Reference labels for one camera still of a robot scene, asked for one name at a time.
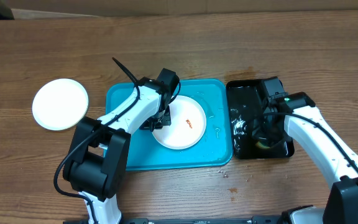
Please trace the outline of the green yellow sponge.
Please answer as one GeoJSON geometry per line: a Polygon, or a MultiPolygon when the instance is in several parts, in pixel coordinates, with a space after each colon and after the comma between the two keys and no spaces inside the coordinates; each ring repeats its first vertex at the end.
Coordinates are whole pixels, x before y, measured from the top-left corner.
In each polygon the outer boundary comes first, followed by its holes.
{"type": "Polygon", "coordinates": [[[270,144],[260,141],[258,141],[255,145],[260,149],[270,149],[272,147],[270,144]]]}

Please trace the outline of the white plate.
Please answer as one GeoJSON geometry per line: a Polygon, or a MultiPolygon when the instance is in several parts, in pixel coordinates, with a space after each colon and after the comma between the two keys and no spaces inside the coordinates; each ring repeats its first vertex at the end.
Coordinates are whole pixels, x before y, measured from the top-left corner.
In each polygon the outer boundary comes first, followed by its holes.
{"type": "Polygon", "coordinates": [[[45,84],[35,95],[32,114],[43,128],[62,131],[76,125],[86,114],[88,93],[79,82],[60,78],[45,84]]]}
{"type": "Polygon", "coordinates": [[[178,96],[169,104],[171,125],[155,129],[158,143],[174,150],[194,146],[206,130],[206,115],[201,105],[187,96],[178,96]]]}

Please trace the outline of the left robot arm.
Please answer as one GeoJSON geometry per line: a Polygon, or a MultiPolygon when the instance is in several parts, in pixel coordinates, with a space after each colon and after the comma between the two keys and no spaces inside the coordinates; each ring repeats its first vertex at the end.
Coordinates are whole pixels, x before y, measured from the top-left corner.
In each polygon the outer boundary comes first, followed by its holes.
{"type": "Polygon", "coordinates": [[[85,223],[121,222],[116,193],[126,173],[132,135],[171,123],[169,105],[180,91],[180,79],[144,77],[133,83],[134,96],[105,118],[80,120],[68,154],[55,171],[55,190],[85,201],[85,223]]]}

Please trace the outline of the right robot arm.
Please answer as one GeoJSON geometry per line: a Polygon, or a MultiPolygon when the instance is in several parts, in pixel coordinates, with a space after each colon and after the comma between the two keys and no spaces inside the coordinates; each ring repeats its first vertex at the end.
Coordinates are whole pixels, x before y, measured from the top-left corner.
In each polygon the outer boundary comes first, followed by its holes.
{"type": "Polygon", "coordinates": [[[312,205],[282,213],[280,223],[358,224],[358,155],[324,120],[304,92],[259,95],[252,136],[263,146],[292,139],[314,162],[330,187],[324,208],[312,205]]]}

